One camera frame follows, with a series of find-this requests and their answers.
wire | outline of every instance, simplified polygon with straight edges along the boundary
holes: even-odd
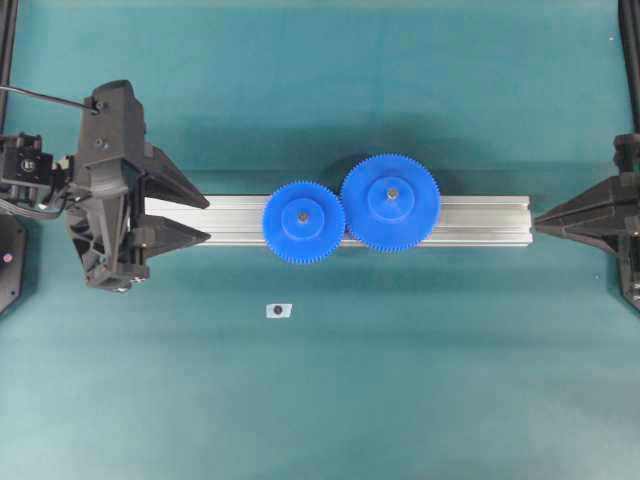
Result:
[[[67,107],[81,108],[83,110],[89,110],[91,113],[100,113],[99,110],[89,107],[83,103],[73,102],[71,100],[65,100],[64,98],[52,97],[50,95],[44,95],[42,93],[32,92],[24,88],[12,87],[11,85],[0,85],[0,90],[6,92],[19,93],[20,95],[26,95],[27,97],[37,98],[38,100],[44,100],[46,102],[59,103],[66,105]]]
[[[18,205],[1,198],[0,208],[6,210],[9,213],[13,213],[14,215],[21,215],[23,217],[33,218],[35,220],[53,220],[54,218],[58,218],[64,210],[64,207],[53,212],[34,210],[31,208],[19,207]]]

aluminum rail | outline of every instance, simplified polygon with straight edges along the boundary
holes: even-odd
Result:
[[[201,245],[265,245],[262,211],[268,195],[208,195],[207,209],[146,199],[146,213],[211,234]],[[533,241],[526,196],[443,196],[440,221],[420,247],[526,247]],[[362,246],[345,234],[342,247]]]

large blue gear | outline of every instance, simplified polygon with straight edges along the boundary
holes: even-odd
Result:
[[[338,198],[322,185],[295,182],[278,189],[262,217],[267,246],[289,263],[313,263],[342,241],[345,215]]]
[[[440,191],[429,171],[403,155],[370,157],[344,179],[347,229],[383,252],[415,247],[438,223]]]

teal table surface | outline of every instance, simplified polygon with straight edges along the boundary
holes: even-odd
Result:
[[[206,193],[337,188],[401,152],[446,195],[541,213],[614,174],[632,129],[612,0],[22,2],[15,85],[120,78]],[[79,124],[11,96],[5,131],[60,158]],[[63,221],[28,228],[3,480],[638,477],[640,321],[600,251],[192,248],[113,295],[84,287]]]

screw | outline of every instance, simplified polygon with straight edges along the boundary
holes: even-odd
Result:
[[[22,168],[22,170],[24,170],[27,173],[31,173],[36,169],[36,162],[30,158],[25,158],[20,163],[20,168]]]
[[[395,200],[396,198],[398,198],[398,189],[396,187],[391,187],[389,190],[387,190],[387,198],[389,200]]]

